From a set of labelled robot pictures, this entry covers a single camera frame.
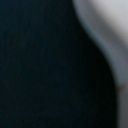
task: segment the white object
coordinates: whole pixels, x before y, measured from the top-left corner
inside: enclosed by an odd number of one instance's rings
[[[118,127],[128,128],[128,1],[73,2],[81,24],[110,64],[117,85]]]

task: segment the dark background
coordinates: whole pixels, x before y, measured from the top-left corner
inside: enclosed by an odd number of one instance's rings
[[[72,1],[0,1],[0,128],[116,128],[113,77]]]

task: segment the white curved edge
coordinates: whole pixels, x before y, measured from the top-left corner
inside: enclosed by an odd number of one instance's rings
[[[96,13],[93,15],[94,10],[88,0],[73,0],[73,3],[82,26],[108,60],[115,83],[118,86],[124,85],[128,82],[128,52],[120,43],[122,40],[113,34],[113,31],[97,17]]]
[[[118,93],[118,128],[128,127],[128,52],[121,40],[98,23],[88,0],[73,0],[76,14],[88,34],[104,53],[115,78]]]

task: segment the blurred white shape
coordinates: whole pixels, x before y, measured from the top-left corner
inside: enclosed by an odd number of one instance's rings
[[[118,127],[128,128],[128,1],[73,2],[81,24],[110,64],[117,85]]]

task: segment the dark navy background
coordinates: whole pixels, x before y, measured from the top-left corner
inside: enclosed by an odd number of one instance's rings
[[[72,1],[0,1],[0,128],[116,128],[115,97]]]

